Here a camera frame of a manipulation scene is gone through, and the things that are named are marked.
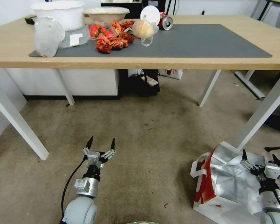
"bag handle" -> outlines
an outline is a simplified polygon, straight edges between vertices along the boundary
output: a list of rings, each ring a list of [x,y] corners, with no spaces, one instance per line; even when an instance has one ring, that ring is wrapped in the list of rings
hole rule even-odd
[[[202,169],[202,170],[197,170],[196,171],[196,169],[197,169],[197,164],[198,164],[199,159],[202,158],[202,157],[205,157],[205,156],[207,158],[209,158],[210,155],[211,154],[209,152],[203,153],[201,156],[199,156],[199,158],[196,161],[194,161],[192,163],[192,168],[190,169],[190,175],[192,177],[197,177],[197,176],[200,176],[200,175],[203,175],[203,174],[207,177],[207,170]]]

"white label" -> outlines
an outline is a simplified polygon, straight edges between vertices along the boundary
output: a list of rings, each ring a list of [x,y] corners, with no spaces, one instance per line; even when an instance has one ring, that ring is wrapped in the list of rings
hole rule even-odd
[[[83,37],[83,34],[72,34],[69,36],[69,45],[70,46],[76,46],[79,45],[80,41],[79,39]]]

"soda can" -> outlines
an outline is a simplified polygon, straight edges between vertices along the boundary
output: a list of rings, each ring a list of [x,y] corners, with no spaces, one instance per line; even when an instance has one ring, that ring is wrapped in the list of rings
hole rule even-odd
[[[163,29],[163,30],[169,30],[172,28],[173,26],[173,19],[166,15],[164,12],[161,12],[160,13],[160,21],[159,21],[159,24],[158,26]]]

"clear plastic cup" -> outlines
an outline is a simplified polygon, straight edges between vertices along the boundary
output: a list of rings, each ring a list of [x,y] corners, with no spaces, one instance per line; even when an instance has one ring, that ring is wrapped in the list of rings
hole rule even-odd
[[[42,57],[53,57],[65,37],[62,25],[49,17],[38,18],[35,22],[34,49]]]

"white container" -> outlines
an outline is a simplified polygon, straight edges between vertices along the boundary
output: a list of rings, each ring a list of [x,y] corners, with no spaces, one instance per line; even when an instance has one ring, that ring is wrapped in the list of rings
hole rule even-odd
[[[109,6],[84,10],[84,14],[89,15],[94,23],[103,23],[104,26],[110,26],[114,20],[123,20],[128,13],[130,10],[127,8]]]
[[[53,57],[60,42],[64,39],[65,31],[62,25],[49,17],[37,18],[35,24],[34,49],[42,57]]]
[[[33,4],[31,8],[38,18],[54,18],[63,26],[65,31],[70,31],[84,27],[84,4],[84,2],[77,1],[42,2]]]

